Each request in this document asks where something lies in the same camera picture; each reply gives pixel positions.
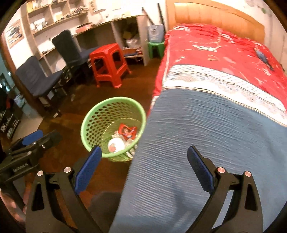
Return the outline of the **clear cup with printed lid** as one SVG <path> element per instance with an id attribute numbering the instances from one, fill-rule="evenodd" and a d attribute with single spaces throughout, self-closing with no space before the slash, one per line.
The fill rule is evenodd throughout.
<path id="1" fill-rule="evenodd" d="M 120 138 L 112 138 L 109 140 L 107 148 L 110 153 L 117 153 L 125 149 L 125 142 Z"/>

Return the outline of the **red snack wrapper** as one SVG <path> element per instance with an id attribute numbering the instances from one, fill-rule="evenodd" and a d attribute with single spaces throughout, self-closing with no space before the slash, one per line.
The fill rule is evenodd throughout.
<path id="1" fill-rule="evenodd" d="M 119 125 L 118 133 L 124 137 L 125 140 L 134 140 L 137 134 L 137 127 L 129 127 L 123 123 Z"/>

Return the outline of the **green perforated trash basket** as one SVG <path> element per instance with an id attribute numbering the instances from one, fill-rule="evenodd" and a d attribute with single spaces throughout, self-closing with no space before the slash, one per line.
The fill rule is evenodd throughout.
<path id="1" fill-rule="evenodd" d="M 137 127 L 136 138 L 125 149 L 110 153 L 107 145 L 113 137 L 120 136 L 119 125 Z M 96 104 L 85 116 L 81 125 L 81 140 L 87 151 L 94 145 L 102 149 L 102 157 L 112 162 L 127 162 L 133 159 L 146 125 L 146 113 L 134 99 L 114 97 Z"/>

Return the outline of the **blue ribbed blanket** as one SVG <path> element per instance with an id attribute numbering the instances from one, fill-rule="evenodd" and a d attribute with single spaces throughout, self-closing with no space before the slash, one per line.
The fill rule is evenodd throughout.
<path id="1" fill-rule="evenodd" d="M 174 65 L 110 232 L 220 231 L 286 231 L 286 108 L 235 75 Z"/>

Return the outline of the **dark blue chair at left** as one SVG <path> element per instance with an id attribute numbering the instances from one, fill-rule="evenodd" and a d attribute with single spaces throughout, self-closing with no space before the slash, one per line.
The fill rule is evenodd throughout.
<path id="1" fill-rule="evenodd" d="M 53 105 L 48 94 L 57 94 L 58 91 L 65 93 L 64 85 L 66 84 L 63 70 L 57 71 L 47 76 L 38 59 L 35 56 L 29 57 L 20 67 L 16 69 L 16 76 L 20 79 L 32 100 L 38 107 L 42 108 L 42 115 L 50 114 L 52 117 L 60 117 L 60 109 Z"/>

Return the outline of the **dark blue chair near shelf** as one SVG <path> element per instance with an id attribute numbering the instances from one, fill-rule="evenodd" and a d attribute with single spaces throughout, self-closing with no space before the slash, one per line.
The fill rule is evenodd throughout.
<path id="1" fill-rule="evenodd" d="M 51 41 L 73 75 L 90 75 L 88 60 L 90 54 L 99 48 L 98 46 L 81 51 L 73 39 L 70 30 L 62 31 Z"/>

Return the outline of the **red plastic stool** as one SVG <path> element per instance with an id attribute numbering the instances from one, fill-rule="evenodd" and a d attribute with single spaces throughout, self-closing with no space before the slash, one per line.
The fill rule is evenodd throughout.
<path id="1" fill-rule="evenodd" d="M 97 83 L 110 82 L 114 88 L 122 86 L 121 76 L 128 72 L 128 64 L 117 43 L 101 46 L 90 53 L 90 63 Z"/>

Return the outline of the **white desk shelving unit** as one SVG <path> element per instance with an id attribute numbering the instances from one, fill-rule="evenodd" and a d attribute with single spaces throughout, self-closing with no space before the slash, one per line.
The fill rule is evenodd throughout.
<path id="1" fill-rule="evenodd" d="M 147 16 L 134 1 L 26 1 L 19 10 L 28 45 L 46 75 L 66 66 L 51 41 L 64 30 L 81 51 L 111 43 L 124 49 L 124 31 L 135 23 L 138 52 L 127 58 L 141 58 L 144 65 L 150 60 Z"/>

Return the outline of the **red floral bed quilt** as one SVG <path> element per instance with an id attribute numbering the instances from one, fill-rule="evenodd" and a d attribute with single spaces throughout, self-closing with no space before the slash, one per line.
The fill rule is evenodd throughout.
<path id="1" fill-rule="evenodd" d="M 180 24 L 165 35 L 153 91 L 191 89 L 215 94 L 286 126 L 286 74 L 269 49 L 207 24 Z M 268 59 L 274 71 L 256 55 Z"/>

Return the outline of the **blue object on bed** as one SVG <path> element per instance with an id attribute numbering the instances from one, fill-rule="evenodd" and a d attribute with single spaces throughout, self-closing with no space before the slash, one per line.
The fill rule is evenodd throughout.
<path id="1" fill-rule="evenodd" d="M 271 71 L 274 71 L 274 68 L 271 66 L 271 64 L 269 63 L 269 61 L 268 61 L 268 59 L 266 58 L 266 56 L 265 56 L 261 51 L 259 51 L 259 50 L 256 49 L 256 48 L 254 48 L 254 51 L 255 51 L 257 57 L 258 57 L 264 64 L 266 64 Z"/>

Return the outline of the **white plastic bag under desk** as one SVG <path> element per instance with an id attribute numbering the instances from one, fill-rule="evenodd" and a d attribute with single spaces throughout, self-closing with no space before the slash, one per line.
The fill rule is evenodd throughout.
<path id="1" fill-rule="evenodd" d="M 126 39 L 126 45 L 130 49 L 138 49 L 141 47 L 139 34 L 134 35 L 131 39 Z"/>

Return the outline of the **green plastic stool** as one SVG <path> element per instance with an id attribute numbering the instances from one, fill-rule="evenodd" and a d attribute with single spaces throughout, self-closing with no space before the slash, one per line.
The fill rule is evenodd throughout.
<path id="1" fill-rule="evenodd" d="M 150 59 L 154 58 L 154 51 L 157 51 L 158 56 L 162 58 L 164 55 L 164 50 L 164 42 L 148 42 L 148 52 Z"/>

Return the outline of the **light blue paper bag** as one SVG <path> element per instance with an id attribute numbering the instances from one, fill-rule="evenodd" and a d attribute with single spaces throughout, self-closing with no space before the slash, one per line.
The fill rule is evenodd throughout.
<path id="1" fill-rule="evenodd" d="M 148 40 L 152 43 L 161 43 L 164 41 L 164 26 L 150 25 L 148 26 Z"/>

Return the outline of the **wooden bed headboard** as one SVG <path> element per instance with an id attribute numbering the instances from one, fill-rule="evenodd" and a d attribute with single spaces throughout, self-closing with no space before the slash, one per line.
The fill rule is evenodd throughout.
<path id="1" fill-rule="evenodd" d="M 168 29 L 179 24 L 208 24 L 261 44 L 265 28 L 248 14 L 216 1 L 166 1 Z"/>

